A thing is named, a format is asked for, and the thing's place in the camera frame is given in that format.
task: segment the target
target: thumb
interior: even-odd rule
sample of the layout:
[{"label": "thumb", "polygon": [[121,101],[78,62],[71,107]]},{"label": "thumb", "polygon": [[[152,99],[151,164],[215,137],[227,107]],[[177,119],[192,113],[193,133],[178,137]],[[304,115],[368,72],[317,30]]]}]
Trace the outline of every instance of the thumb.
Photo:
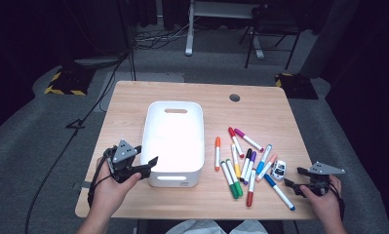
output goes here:
[{"label": "thumb", "polygon": [[140,178],[141,178],[141,173],[135,173],[131,175],[131,177],[125,180],[125,182],[122,184],[123,188],[127,192],[130,191],[136,185],[136,183],[139,181]]},{"label": "thumb", "polygon": [[307,197],[307,199],[309,199],[310,201],[313,201],[315,198],[317,198],[318,196],[316,196],[316,194],[314,194],[312,192],[312,190],[310,190],[309,187],[307,187],[306,185],[300,185],[300,190],[301,192],[304,194],[304,196]]}]

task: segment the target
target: white cloth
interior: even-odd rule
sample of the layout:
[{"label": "white cloth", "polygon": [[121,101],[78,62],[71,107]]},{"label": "white cloth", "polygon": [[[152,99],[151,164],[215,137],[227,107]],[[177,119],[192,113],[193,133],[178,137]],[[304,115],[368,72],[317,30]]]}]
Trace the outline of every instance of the white cloth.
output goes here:
[{"label": "white cloth", "polygon": [[[227,234],[218,224],[209,219],[190,219],[170,229],[167,234]],[[257,220],[245,220],[229,234],[268,234]]]}]

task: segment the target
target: chair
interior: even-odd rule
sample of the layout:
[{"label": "chair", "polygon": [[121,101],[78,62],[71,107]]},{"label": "chair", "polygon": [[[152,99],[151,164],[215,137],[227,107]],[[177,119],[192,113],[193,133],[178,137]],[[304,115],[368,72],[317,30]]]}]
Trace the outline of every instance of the chair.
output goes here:
[{"label": "chair", "polygon": [[[288,69],[291,62],[294,49],[300,36],[300,32],[303,31],[304,25],[299,23],[296,19],[295,11],[291,11],[291,6],[288,5],[287,0],[270,1],[270,3],[261,3],[259,7],[252,9],[252,23],[246,29],[240,40],[241,44],[246,35],[251,36],[251,43],[249,45],[249,51],[247,55],[245,68],[249,66],[250,54],[253,49],[253,40],[256,36],[277,36],[280,40],[272,48],[255,48],[263,49],[264,51],[286,51],[290,52],[288,62],[286,63],[285,70]],[[304,13],[299,11],[300,15],[304,17]],[[294,42],[291,49],[281,50],[277,46],[287,37],[294,36]]]}]

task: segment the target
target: hand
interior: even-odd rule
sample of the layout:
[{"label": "hand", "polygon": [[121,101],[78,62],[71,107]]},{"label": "hand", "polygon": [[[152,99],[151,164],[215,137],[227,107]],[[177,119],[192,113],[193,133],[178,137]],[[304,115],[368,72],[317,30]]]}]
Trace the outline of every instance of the hand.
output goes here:
[{"label": "hand", "polygon": [[118,183],[110,176],[108,163],[103,162],[97,176],[97,185],[94,201],[87,218],[78,230],[78,233],[104,233],[107,230],[109,219],[119,209],[127,193],[141,178],[140,173],[129,177],[123,183]]},{"label": "hand", "polygon": [[[97,165],[99,165],[100,160],[100,158],[97,159]],[[140,178],[141,174],[136,173],[123,183],[118,183],[110,176],[108,163],[106,161],[103,162],[96,184],[102,179],[104,181],[97,185],[92,207],[96,207],[99,213],[106,212],[106,215],[112,216],[121,206],[127,193],[136,185]]]},{"label": "hand", "polygon": [[[330,175],[331,184],[337,189],[340,195],[340,180]],[[332,191],[328,191],[324,196],[317,196],[306,185],[300,185],[300,190],[309,199],[315,215],[323,223],[326,233],[346,233],[340,218],[339,202]]]}]

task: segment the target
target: orange marker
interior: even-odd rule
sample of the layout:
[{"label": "orange marker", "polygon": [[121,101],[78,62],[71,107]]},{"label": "orange marker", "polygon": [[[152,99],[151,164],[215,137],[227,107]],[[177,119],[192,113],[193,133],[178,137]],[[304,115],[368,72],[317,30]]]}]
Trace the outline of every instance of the orange marker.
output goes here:
[{"label": "orange marker", "polygon": [[215,171],[218,172],[219,170],[219,148],[221,146],[220,138],[219,136],[215,139]]}]

